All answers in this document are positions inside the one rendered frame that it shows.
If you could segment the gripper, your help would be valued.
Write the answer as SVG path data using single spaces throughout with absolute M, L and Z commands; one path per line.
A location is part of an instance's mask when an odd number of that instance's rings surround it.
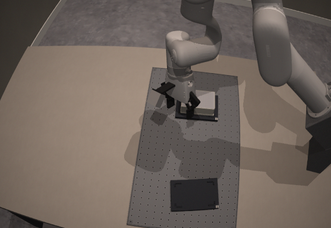
M 175 84 L 175 87 L 165 92 L 167 98 L 167 108 L 171 108 L 175 105 L 174 99 L 185 103 L 186 118 L 189 120 L 194 116 L 194 108 L 200 104 L 200 100 L 196 97 L 195 94 L 195 81 L 192 74 L 187 74 L 185 76 L 173 76 L 166 71 L 165 82 L 161 83 L 161 86 L 170 82 Z M 191 106 L 189 105 L 191 103 Z

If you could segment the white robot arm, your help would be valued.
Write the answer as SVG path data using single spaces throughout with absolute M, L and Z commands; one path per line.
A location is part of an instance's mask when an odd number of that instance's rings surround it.
M 331 85 L 318 78 L 290 43 L 282 0 L 251 0 L 252 32 L 262 79 L 274 87 L 287 83 L 306 104 L 310 117 L 319 119 L 331 110 Z M 192 74 L 191 66 L 215 59 L 222 34 L 212 16 L 214 0 L 182 0 L 180 12 L 189 21 L 206 25 L 205 36 L 190 39 L 184 31 L 165 37 L 167 72 Z

